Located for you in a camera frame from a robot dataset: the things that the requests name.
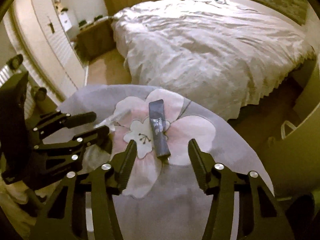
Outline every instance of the round table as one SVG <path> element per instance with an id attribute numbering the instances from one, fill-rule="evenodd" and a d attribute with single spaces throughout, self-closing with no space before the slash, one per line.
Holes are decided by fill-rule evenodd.
<path id="1" fill-rule="evenodd" d="M 168 121 L 167 143 L 172 157 L 157 162 L 148 129 L 148 103 L 164 100 Z M 125 240 L 201 239 L 208 219 L 212 196 L 200 190 L 188 156 L 187 142 L 196 138 L 200 148 L 232 171 L 247 174 L 255 170 L 273 192 L 272 182 L 253 149 L 222 118 L 182 96 L 157 87 L 138 85 L 90 85 L 68 98 L 59 109 L 72 115 L 94 111 L 94 123 L 62 129 L 45 143 L 68 141 L 75 134 L 93 129 L 109 116 L 130 109 L 116 124 L 113 155 L 121 152 L 130 138 L 136 140 L 138 157 L 128 187 L 114 196 L 119 225 Z M 85 171 L 103 164 L 109 155 L 92 148 L 84 159 Z M 231 239 L 236 239 L 239 198 L 235 194 Z"/>

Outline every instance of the flower center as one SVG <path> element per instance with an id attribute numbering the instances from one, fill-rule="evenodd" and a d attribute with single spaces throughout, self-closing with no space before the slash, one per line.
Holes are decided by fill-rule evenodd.
<path id="1" fill-rule="evenodd" d="M 149 142 L 151 142 L 151 140 L 148 138 L 148 135 L 145 135 L 143 133 L 139 133 L 139 136 L 142 136 L 142 138 L 140 138 L 140 141 L 143 141 L 143 144 L 146 144 L 146 141 L 148 140 Z"/>

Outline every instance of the white bedding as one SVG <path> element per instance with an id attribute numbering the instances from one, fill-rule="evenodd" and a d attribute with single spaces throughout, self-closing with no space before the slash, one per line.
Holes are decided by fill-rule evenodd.
<path id="1" fill-rule="evenodd" d="M 235 3 L 144 2 L 115 19 L 117 48 L 133 84 L 177 92 L 225 120 L 258 104 L 315 56 L 295 26 Z"/>

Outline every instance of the metal bolt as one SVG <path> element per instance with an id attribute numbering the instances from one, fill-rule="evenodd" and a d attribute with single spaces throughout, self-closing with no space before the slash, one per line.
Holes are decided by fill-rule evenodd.
<path id="1" fill-rule="evenodd" d="M 110 170 L 112 168 L 112 166 L 109 163 L 103 164 L 101 166 L 101 169 L 103 169 L 104 171 Z"/>
<path id="2" fill-rule="evenodd" d="M 67 178 L 71 179 L 76 175 L 76 173 L 74 171 L 70 171 L 67 173 Z"/>
<path id="3" fill-rule="evenodd" d="M 253 178 L 257 178 L 259 174 L 256 171 L 250 171 L 250 176 Z"/>
<path id="4" fill-rule="evenodd" d="M 217 170 L 223 170 L 223 169 L 224 169 L 224 165 L 221 164 L 221 163 L 216 163 L 216 164 L 214 165 L 214 167 L 215 167 Z"/>

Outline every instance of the wooden nightstand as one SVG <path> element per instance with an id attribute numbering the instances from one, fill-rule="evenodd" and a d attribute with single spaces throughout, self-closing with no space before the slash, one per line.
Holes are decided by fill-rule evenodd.
<path id="1" fill-rule="evenodd" d="M 77 35 L 77 45 L 86 60 L 91 61 L 116 47 L 111 22 L 110 18 L 98 20 Z"/>

